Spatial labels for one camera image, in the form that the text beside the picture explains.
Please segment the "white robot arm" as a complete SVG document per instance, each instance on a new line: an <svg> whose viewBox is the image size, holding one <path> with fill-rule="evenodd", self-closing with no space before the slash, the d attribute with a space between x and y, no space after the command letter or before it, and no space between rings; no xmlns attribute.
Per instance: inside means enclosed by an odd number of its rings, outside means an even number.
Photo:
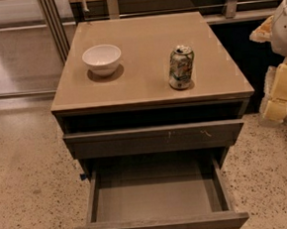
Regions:
<svg viewBox="0 0 287 229"><path fill-rule="evenodd" d="M266 122L283 123L287 117L287 0L277 7L274 14L268 17L249 36L258 43L270 43L277 55L284 56L282 63L270 66L265 74L259 113Z"/></svg>

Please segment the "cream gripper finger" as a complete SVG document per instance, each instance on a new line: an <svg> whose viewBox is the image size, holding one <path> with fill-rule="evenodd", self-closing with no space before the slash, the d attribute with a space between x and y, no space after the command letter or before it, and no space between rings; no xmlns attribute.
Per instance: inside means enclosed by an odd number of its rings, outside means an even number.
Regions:
<svg viewBox="0 0 287 229"><path fill-rule="evenodd" d="M265 74L261 99L261 116L268 121L282 122L287 117L287 57Z"/></svg>

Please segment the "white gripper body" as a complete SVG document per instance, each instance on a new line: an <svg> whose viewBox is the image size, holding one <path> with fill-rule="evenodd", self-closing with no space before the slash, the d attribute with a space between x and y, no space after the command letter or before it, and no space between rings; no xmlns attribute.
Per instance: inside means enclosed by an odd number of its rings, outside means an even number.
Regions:
<svg viewBox="0 0 287 229"><path fill-rule="evenodd" d="M272 20L273 16L268 17L265 19L265 21L258 26L255 30L252 31L252 33L249 36L249 39L253 42L258 43L267 43L270 42L270 37L272 33Z"/></svg>

